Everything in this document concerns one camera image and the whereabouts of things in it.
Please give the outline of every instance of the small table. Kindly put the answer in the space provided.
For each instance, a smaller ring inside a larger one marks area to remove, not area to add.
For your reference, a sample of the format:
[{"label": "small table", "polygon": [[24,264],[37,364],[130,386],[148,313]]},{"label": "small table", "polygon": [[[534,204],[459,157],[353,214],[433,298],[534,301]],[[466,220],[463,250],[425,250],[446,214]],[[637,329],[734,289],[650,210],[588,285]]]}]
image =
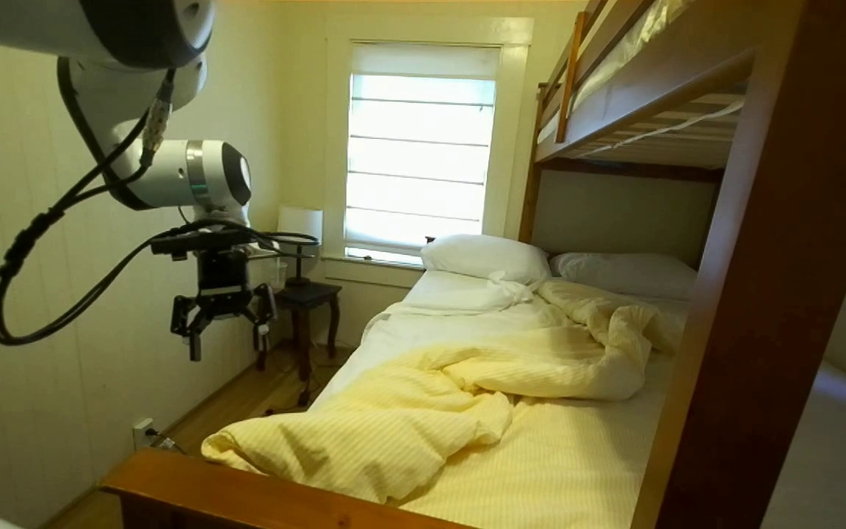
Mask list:
[{"label": "small table", "polygon": [[318,306],[330,306],[330,360],[334,360],[334,335],[337,335],[337,292],[342,285],[327,284],[287,284],[283,292],[277,292],[277,306],[287,310],[295,316],[295,354],[296,354],[296,372],[305,386],[299,407],[312,400],[312,326],[309,316]]}]

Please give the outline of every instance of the rumpled bedding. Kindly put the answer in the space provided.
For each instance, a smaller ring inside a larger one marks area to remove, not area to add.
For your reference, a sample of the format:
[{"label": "rumpled bedding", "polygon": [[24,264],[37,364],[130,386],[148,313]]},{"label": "rumpled bedding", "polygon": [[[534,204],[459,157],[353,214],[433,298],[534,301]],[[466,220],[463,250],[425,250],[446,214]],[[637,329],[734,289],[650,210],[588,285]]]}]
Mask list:
[{"label": "rumpled bedding", "polygon": [[309,416],[233,423],[203,457],[374,504],[402,504],[459,454],[506,442],[519,400],[628,400],[643,388],[656,310],[574,301],[554,329],[440,345],[368,372]]}]

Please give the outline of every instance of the wooden post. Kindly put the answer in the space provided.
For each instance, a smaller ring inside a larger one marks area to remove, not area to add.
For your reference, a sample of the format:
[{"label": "wooden post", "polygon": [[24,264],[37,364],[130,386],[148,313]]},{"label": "wooden post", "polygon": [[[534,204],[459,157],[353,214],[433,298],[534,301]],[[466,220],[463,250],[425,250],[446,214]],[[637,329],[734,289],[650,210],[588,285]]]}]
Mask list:
[{"label": "wooden post", "polygon": [[759,6],[640,529],[762,526],[846,295],[846,0]]}]

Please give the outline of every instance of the window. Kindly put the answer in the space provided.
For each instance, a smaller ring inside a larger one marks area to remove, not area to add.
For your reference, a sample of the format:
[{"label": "window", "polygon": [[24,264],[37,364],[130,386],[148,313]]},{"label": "window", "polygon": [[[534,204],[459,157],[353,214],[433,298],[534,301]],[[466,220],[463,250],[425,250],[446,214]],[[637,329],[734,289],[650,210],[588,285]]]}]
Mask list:
[{"label": "window", "polygon": [[481,232],[497,50],[355,47],[346,132],[346,253],[415,257]]}]

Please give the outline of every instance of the white pillow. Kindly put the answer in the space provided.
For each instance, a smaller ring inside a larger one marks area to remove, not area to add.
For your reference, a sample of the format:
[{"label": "white pillow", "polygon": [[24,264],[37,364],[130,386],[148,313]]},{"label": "white pillow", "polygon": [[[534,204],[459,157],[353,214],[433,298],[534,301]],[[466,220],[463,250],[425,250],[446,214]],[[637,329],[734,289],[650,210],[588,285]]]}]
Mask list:
[{"label": "white pillow", "polygon": [[493,235],[446,235],[422,247],[428,270],[452,270],[463,278],[490,278],[500,284],[538,285],[549,278],[540,247],[493,238]]},{"label": "white pillow", "polygon": [[553,259],[559,278],[632,298],[688,301],[693,267],[662,253],[560,253]]},{"label": "white pillow", "polygon": [[415,310],[456,316],[497,313],[525,301],[531,301],[531,289],[519,284],[493,284],[444,270],[425,270],[419,284],[402,298],[402,304]]}]

